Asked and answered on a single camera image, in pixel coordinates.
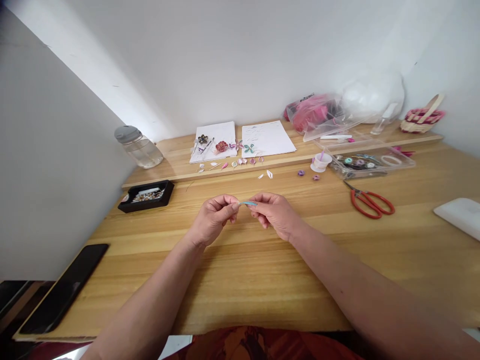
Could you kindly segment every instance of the black box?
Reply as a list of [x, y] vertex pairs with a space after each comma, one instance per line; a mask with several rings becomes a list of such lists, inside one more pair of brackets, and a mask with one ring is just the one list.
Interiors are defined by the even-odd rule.
[[[154, 188], [160, 188], [164, 190], [163, 195], [158, 199], [145, 200], [139, 202], [132, 202], [132, 200], [137, 196], [137, 194], [143, 190], [149, 190]], [[174, 183], [170, 180], [163, 180], [159, 182], [152, 182], [145, 185], [133, 186], [128, 190], [128, 199], [122, 201], [118, 205], [118, 209], [122, 210], [124, 213], [131, 213], [140, 210], [147, 210], [153, 208], [160, 208], [162, 206], [167, 206], [170, 201], [170, 196], [172, 196], [172, 191], [174, 190]]]

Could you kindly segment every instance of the sheet of paper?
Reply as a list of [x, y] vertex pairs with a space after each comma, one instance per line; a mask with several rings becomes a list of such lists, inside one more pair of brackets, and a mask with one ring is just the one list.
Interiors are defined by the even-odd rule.
[[208, 142], [206, 144], [198, 144], [195, 151], [190, 157], [190, 164], [210, 162], [213, 160], [225, 159], [231, 156], [237, 156], [237, 150], [227, 149], [224, 152], [217, 152], [215, 145], [219, 142], [224, 141], [227, 144], [235, 144], [235, 123], [233, 121], [222, 122], [213, 125], [199, 126], [196, 128], [196, 138], [199, 136], [206, 135], [208, 136]]
[[280, 120], [242, 126], [241, 136], [244, 146], [249, 147], [253, 144], [253, 153], [250, 151], [246, 152], [247, 147], [241, 149], [242, 158], [286, 154], [297, 151]]

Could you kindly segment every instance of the pink basket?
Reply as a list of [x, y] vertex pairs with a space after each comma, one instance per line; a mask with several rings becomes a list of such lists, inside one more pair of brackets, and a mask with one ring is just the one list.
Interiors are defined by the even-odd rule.
[[412, 109], [400, 124], [400, 129], [404, 133], [424, 134], [431, 130], [441, 118], [445, 116], [445, 111], [438, 111], [437, 107], [444, 99], [443, 94], [435, 95], [424, 108]]

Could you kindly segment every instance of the red scissors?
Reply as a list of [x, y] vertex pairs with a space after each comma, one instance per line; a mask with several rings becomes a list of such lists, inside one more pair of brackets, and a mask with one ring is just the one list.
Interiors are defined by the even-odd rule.
[[[357, 209], [360, 213], [362, 213], [366, 217], [369, 217], [370, 219], [380, 219], [382, 217], [382, 214], [392, 215], [393, 213], [395, 213], [395, 207], [393, 206], [393, 204], [383, 196], [380, 196], [370, 191], [358, 190], [357, 188], [354, 188], [345, 180], [343, 180], [343, 182], [351, 189], [350, 190], [351, 203], [353, 204], [355, 209]], [[377, 199], [382, 200], [389, 207], [389, 211], [380, 207], [380, 205], [378, 205], [371, 197], [375, 197]], [[357, 199], [363, 202], [365, 205], [367, 205], [370, 209], [372, 209], [375, 212], [375, 215], [363, 210], [357, 203]]]

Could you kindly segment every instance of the red paper flower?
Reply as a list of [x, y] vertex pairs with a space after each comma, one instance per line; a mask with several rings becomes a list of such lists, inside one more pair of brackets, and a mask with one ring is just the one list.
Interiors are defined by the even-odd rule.
[[219, 153], [223, 153], [225, 150], [229, 148], [229, 145], [225, 141], [220, 141], [215, 148], [218, 150]]

